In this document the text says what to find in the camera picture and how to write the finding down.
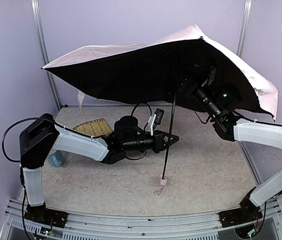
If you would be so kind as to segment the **pink and black umbrella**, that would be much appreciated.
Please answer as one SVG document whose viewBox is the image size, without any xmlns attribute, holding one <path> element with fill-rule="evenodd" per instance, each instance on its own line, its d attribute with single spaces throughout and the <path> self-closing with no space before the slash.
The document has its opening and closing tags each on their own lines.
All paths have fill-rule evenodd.
<svg viewBox="0 0 282 240">
<path fill-rule="evenodd" d="M 225 84 L 238 88 L 243 99 L 235 111 L 276 119 L 279 92 L 274 84 L 196 25 L 149 44 L 86 45 L 43 69 L 97 99 L 130 105 L 175 103 L 208 115 L 193 97 L 179 92 L 178 84 L 180 75 L 200 75 L 202 84 L 211 67 L 217 68 L 209 85 L 212 92 Z"/>
</svg>

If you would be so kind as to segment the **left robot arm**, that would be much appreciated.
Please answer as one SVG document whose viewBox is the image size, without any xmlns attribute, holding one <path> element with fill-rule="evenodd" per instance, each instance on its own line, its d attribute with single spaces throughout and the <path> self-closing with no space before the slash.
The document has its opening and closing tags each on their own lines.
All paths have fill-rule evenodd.
<svg viewBox="0 0 282 240">
<path fill-rule="evenodd" d="M 64 223 L 67 213 L 48 209 L 42 189 L 42 167 L 46 159 L 56 152 L 68 152 L 111 165 L 126 158 L 127 152 L 141 153 L 152 150 L 159 153 L 175 144 L 177 135 L 156 130 L 161 117 L 152 114 L 148 120 L 150 129 L 138 126 L 132 115 L 123 116 L 114 124 L 114 132 L 108 136 L 89 136 L 57 123 L 49 113 L 31 117 L 32 122 L 19 135 L 20 180 L 27 200 L 24 217 L 37 223 Z"/>
</svg>

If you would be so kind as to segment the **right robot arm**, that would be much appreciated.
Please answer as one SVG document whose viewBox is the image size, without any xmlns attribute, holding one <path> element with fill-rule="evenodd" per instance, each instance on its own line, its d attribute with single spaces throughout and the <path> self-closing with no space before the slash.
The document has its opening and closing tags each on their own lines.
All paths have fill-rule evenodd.
<svg viewBox="0 0 282 240">
<path fill-rule="evenodd" d="M 282 124 L 247 119 L 235 111 L 243 99 L 235 85 L 227 83 L 214 93 L 207 82 L 197 83 L 186 76 L 179 80 L 178 87 L 182 94 L 188 98 L 193 97 L 208 113 L 220 138 L 282 149 Z M 240 202 L 239 208 L 220 212 L 222 226 L 230 227 L 264 218 L 265 214 L 260 207 L 280 194 L 282 169 L 266 182 L 251 189 Z"/>
</svg>

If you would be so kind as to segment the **yellow woven bamboo tray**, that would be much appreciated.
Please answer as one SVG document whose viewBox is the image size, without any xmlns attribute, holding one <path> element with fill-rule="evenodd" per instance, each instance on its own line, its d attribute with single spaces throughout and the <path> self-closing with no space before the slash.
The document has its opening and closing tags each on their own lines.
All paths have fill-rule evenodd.
<svg viewBox="0 0 282 240">
<path fill-rule="evenodd" d="M 104 118 L 99 118 L 81 123 L 75 126 L 73 129 L 77 132 L 93 137 L 108 136 L 112 133 L 112 129 L 107 124 Z"/>
</svg>

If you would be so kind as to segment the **light blue cup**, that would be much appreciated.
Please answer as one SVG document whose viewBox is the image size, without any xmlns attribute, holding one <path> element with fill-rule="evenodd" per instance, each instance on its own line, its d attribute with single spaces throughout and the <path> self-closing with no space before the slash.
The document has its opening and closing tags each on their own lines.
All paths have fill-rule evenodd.
<svg viewBox="0 0 282 240">
<path fill-rule="evenodd" d="M 47 161 L 54 167 L 59 168 L 64 164 L 64 157 L 61 151 L 56 151 L 47 156 Z"/>
</svg>

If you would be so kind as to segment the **aluminium front rail frame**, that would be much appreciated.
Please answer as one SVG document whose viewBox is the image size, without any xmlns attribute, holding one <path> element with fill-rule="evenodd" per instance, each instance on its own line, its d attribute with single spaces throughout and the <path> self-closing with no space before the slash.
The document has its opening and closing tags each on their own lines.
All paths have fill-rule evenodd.
<svg viewBox="0 0 282 240">
<path fill-rule="evenodd" d="M 0 240 L 26 239 L 37 234 L 47 240 L 221 240 L 236 239 L 235 230 L 248 223 L 223 227 L 220 212 L 164 216 L 118 216 L 68 211 L 63 228 L 22 221 L 22 202 L 10 199 L 0 223 Z"/>
</svg>

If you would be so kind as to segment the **right aluminium corner post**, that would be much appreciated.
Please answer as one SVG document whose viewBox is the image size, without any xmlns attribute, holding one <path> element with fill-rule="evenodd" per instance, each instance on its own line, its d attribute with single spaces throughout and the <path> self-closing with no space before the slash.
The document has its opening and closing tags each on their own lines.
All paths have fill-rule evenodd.
<svg viewBox="0 0 282 240">
<path fill-rule="evenodd" d="M 249 27 L 249 21 L 250 21 L 251 9 L 252 9 L 252 2 L 253 2 L 252 0 L 245 0 L 244 2 L 241 29 L 240 29 L 238 46 L 236 51 L 236 54 L 239 57 L 242 57 L 244 53 L 244 47 L 248 33 L 248 27 Z"/>
</svg>

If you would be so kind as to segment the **aluminium corner post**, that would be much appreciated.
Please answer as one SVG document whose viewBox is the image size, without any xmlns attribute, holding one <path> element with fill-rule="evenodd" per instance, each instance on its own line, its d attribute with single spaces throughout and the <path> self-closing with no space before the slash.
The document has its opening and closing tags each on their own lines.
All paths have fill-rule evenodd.
<svg viewBox="0 0 282 240">
<path fill-rule="evenodd" d="M 244 47 L 248 33 L 248 27 L 249 27 L 249 21 L 250 21 L 251 9 L 252 9 L 252 2 L 253 2 L 252 0 L 245 0 L 244 2 L 241 29 L 240 29 L 238 46 L 236 51 L 236 54 L 239 57 L 242 57 L 244 53 Z"/>
<path fill-rule="evenodd" d="M 31 0 L 30 2 L 31 2 L 31 9 L 32 9 L 32 15 L 34 19 L 35 30 L 36 30 L 36 34 L 38 37 L 40 54 L 42 57 L 43 65 L 46 65 L 49 63 L 49 57 L 48 57 L 48 51 L 47 51 L 47 47 L 46 47 L 46 43 L 44 39 L 44 30 L 43 30 L 41 15 L 40 15 L 39 1 Z M 51 73 L 46 71 L 45 74 L 47 77 L 48 85 L 50 87 L 52 98 L 56 106 L 56 109 L 57 111 L 60 111 L 62 108 L 62 103 L 60 100 L 60 96 L 58 93 L 58 89 L 57 89 L 55 80 Z"/>
</svg>

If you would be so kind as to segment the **left aluminium corner post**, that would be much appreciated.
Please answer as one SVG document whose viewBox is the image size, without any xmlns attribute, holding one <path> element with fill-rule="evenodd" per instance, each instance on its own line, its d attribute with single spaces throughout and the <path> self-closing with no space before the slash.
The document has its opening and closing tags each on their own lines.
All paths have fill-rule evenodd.
<svg viewBox="0 0 282 240">
<path fill-rule="evenodd" d="M 31 2 L 31 9 L 32 9 L 32 15 L 34 19 L 35 30 L 36 30 L 36 34 L 38 37 L 40 54 L 42 57 L 43 65 L 46 65 L 49 63 L 49 57 L 48 57 L 48 51 L 47 51 L 47 47 L 46 47 L 46 43 L 44 39 L 44 30 L 43 30 L 41 15 L 40 15 L 39 1 L 31 0 L 30 2 Z M 60 96 L 58 93 L 58 89 L 57 89 L 55 80 L 51 73 L 46 71 L 45 74 L 47 77 L 48 85 L 50 87 L 52 98 L 56 106 L 56 109 L 57 111 L 60 111 L 62 108 L 62 103 L 60 100 Z"/>
</svg>

